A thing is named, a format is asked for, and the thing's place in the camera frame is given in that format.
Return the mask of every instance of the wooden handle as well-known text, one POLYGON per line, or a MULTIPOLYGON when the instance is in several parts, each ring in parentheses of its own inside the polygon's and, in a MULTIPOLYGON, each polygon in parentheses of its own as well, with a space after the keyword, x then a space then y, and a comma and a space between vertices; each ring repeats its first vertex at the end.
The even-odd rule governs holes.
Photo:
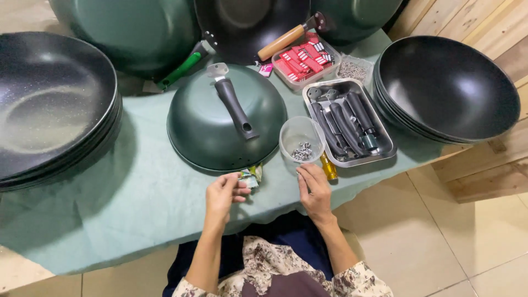
POLYGON ((298 25, 297 27, 291 29, 283 36, 275 39, 273 42, 261 49, 258 54, 262 61, 266 61, 271 58, 276 52, 282 50, 283 48, 290 45, 292 42, 296 41, 297 38, 303 36, 304 28, 303 25, 298 25))

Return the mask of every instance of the woman's right hand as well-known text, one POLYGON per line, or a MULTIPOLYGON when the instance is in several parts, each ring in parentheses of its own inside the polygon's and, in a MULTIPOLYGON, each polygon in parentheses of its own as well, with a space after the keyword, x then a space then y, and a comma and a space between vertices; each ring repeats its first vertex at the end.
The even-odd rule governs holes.
POLYGON ((299 173, 300 202, 315 225, 327 225, 335 220, 330 209, 332 191, 323 169, 315 164, 302 164, 299 173))

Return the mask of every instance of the table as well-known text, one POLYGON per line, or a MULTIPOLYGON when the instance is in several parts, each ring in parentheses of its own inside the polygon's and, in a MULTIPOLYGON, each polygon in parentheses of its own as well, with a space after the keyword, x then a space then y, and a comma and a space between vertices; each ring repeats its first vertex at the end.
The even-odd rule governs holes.
MULTIPOLYGON (((389 43, 379 30, 357 47, 339 50, 375 61, 389 43)), ((299 92, 289 90, 275 74, 270 80, 282 94, 289 117, 307 115, 299 92)), ((0 245, 53 274, 70 274, 197 239, 203 227, 205 187, 216 176, 192 169, 174 153, 165 125, 174 92, 125 97, 114 148, 84 173, 46 187, 3 194, 0 245)), ((441 154, 441 144, 388 129, 399 147, 397 155, 339 168, 339 181, 332 185, 333 209, 361 190, 441 154)), ((259 192, 233 207, 227 233, 251 222, 270 222, 294 209, 302 211, 295 170, 278 150, 263 171, 259 192)))

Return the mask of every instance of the tile floor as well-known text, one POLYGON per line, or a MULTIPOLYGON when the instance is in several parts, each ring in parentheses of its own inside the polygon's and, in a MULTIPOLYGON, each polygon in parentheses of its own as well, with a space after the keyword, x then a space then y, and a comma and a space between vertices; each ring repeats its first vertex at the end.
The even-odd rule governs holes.
MULTIPOLYGON (((335 210, 353 248, 395 296, 528 295, 528 193, 454 202, 430 166, 361 192, 335 210)), ((160 296, 177 247, 120 266, 57 276, 9 297, 160 296)))

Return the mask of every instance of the yellow screwdriver handle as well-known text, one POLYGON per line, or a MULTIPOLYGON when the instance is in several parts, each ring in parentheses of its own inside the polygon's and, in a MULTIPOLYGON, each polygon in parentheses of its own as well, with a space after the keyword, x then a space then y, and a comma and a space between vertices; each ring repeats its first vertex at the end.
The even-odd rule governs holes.
POLYGON ((335 165, 330 162, 328 156, 326 155, 326 152, 323 152, 323 155, 321 156, 320 160, 323 164, 323 171, 326 174, 326 179, 329 181, 337 179, 337 171, 335 170, 335 165))

